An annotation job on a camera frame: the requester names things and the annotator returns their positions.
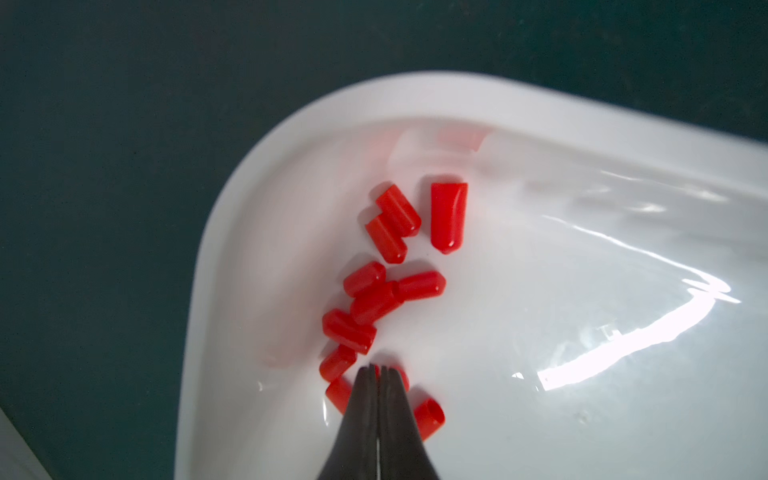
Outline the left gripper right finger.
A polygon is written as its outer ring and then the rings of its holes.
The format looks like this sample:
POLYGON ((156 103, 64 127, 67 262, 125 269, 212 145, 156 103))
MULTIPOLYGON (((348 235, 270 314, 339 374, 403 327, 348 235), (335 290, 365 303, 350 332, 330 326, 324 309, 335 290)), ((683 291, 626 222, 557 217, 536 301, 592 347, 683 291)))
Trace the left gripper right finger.
POLYGON ((438 479, 411 412, 400 373, 379 373, 379 470, 381 479, 438 479))

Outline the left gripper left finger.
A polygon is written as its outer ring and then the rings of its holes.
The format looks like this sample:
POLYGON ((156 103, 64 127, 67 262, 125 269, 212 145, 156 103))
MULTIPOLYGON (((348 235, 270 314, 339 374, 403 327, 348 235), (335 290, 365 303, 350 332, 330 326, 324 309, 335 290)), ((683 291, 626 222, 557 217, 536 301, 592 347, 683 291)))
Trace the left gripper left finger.
POLYGON ((376 479, 378 470, 378 376, 361 367, 336 440, 318 479, 376 479))

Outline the white plastic storage box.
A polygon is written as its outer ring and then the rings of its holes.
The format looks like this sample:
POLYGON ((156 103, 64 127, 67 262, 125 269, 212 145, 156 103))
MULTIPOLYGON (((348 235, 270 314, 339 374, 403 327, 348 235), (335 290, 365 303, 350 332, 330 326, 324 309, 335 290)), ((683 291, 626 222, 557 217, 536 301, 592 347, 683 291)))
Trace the white plastic storage box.
POLYGON ((396 184, 465 182, 463 245, 422 230, 394 278, 436 298, 378 326, 446 424, 444 479, 767 475, 767 147, 487 76, 386 77, 283 121, 220 193, 198 251, 178 479, 313 479, 341 416, 322 315, 374 260, 396 184))

